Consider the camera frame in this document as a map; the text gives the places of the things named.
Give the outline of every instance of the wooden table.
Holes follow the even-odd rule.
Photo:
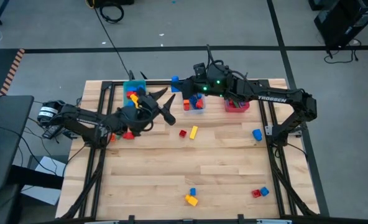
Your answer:
[[[86,82],[82,108],[96,111],[101,82]],[[269,82],[272,87],[287,87],[284,79]],[[147,91],[163,87],[148,86]],[[170,96],[168,90],[159,104]],[[266,143],[252,137],[252,130],[263,128],[258,102],[252,101],[245,113],[226,113],[223,102],[222,98],[207,96],[204,114],[186,115],[181,93],[176,93],[171,107],[177,120],[174,126],[158,116],[153,130],[141,137],[111,142],[106,153],[97,220],[127,220],[129,215],[135,215],[136,220],[233,219],[237,214],[244,214],[245,218],[278,217]],[[121,86],[115,90],[113,108],[118,106],[122,106]],[[279,123],[292,113],[289,105],[274,106]],[[191,140],[189,133],[194,125],[199,129],[195,140]],[[179,137],[180,130],[187,131],[185,139]],[[300,138],[289,137],[288,141],[303,147]],[[75,140],[70,156],[82,145],[82,140]],[[304,154],[291,146],[284,150],[293,188],[318,213]],[[88,156],[89,149],[85,148],[69,163],[56,217],[63,215],[82,191]],[[253,198],[251,191],[264,186],[270,194]],[[196,188],[199,200],[196,207],[184,199],[192,187]],[[286,191],[282,186],[281,189],[289,214]],[[86,215],[90,215],[92,199],[91,192]]]

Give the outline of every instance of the yellow lego brick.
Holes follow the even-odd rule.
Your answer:
[[[131,94],[130,99],[132,99],[133,103],[136,105],[136,108],[139,108],[139,103],[137,102],[139,98],[135,94]]]
[[[192,206],[196,206],[196,204],[198,203],[198,199],[196,199],[194,196],[189,196],[186,195],[185,196],[185,200]]]
[[[196,132],[198,130],[197,126],[193,126],[190,134],[190,139],[195,139]]]

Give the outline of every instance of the plastic bin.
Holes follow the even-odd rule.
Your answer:
[[[144,90],[147,91],[145,80],[133,80],[123,83],[123,106],[126,106],[130,101],[132,101],[130,99],[127,99],[126,93],[128,91],[137,91],[137,88],[139,86],[144,87]]]
[[[247,109],[249,109],[249,107],[250,107],[249,102],[246,102],[246,103],[239,103],[239,104],[240,104],[240,105],[242,105],[242,106],[240,106],[240,107],[238,107],[238,108],[236,108],[236,107],[234,107],[234,106],[231,106],[231,105],[229,104],[229,100],[225,100],[224,102],[225,102],[225,103],[224,103],[224,105],[225,105],[226,111],[227,111],[228,113],[243,113],[243,112],[245,112]]]
[[[184,99],[182,98],[182,108],[184,111],[184,114],[203,114],[205,112],[206,108],[206,100],[204,94],[201,94],[201,99],[203,101],[203,108],[202,109],[196,109],[192,107],[192,104],[190,103],[190,109],[188,111],[184,110]]]

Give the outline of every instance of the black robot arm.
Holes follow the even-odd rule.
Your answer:
[[[282,124],[268,131],[278,146],[287,145],[289,133],[299,124],[316,118],[316,100],[303,89],[285,90],[263,86],[258,80],[248,80],[241,73],[231,70],[222,60],[214,61],[212,58],[211,61],[207,66],[204,63],[194,65],[195,75],[172,82],[172,86],[182,92],[185,100],[195,93],[203,93],[236,102],[262,100],[289,104],[294,112]]]
[[[175,124],[175,118],[169,111],[175,95],[162,108],[157,103],[166,91],[167,88],[164,88],[146,95],[140,88],[137,91],[138,108],[124,106],[117,108],[116,112],[110,115],[83,110],[62,101],[49,101],[43,104],[37,120],[43,127],[62,124],[65,129],[80,135],[85,143],[101,148],[108,143],[107,138],[104,138],[108,133],[122,135],[129,128],[134,136],[140,136],[142,131],[150,131],[154,118],[159,114],[163,115],[169,125]],[[84,123],[93,124],[94,127],[89,128]]]

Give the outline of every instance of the concrete floor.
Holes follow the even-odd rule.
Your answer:
[[[273,3],[286,46],[322,45],[313,24],[316,12],[307,1]],[[175,4],[137,0],[124,9],[121,23],[106,24],[116,47],[278,45],[266,0],[177,0]],[[7,5],[2,20],[0,48],[111,47],[94,11],[82,1],[38,0],[28,4],[14,0]],[[357,38],[368,45],[368,27]],[[359,62],[336,65],[323,62],[323,51],[291,51],[288,57],[297,87],[312,93],[318,101],[318,118],[308,126],[330,215],[368,219],[368,50],[357,54]],[[206,60],[206,52],[200,51],[121,55],[135,74],[143,71],[149,78],[187,77],[193,74],[194,64]],[[215,51],[214,58],[249,72],[248,77],[286,78],[279,51]],[[348,58],[349,52],[341,52],[335,60]],[[9,95],[75,103],[86,80],[126,77],[114,53],[25,54]],[[34,105],[32,118],[39,108]],[[41,134],[34,124],[28,126]],[[47,155],[39,139],[24,137],[35,155]],[[70,141],[59,140],[60,144],[46,141],[46,147],[53,155],[68,156]],[[22,148],[27,161],[29,153]],[[43,216],[45,221],[53,218],[53,208],[30,209],[24,210],[23,223],[33,217],[38,220]]]

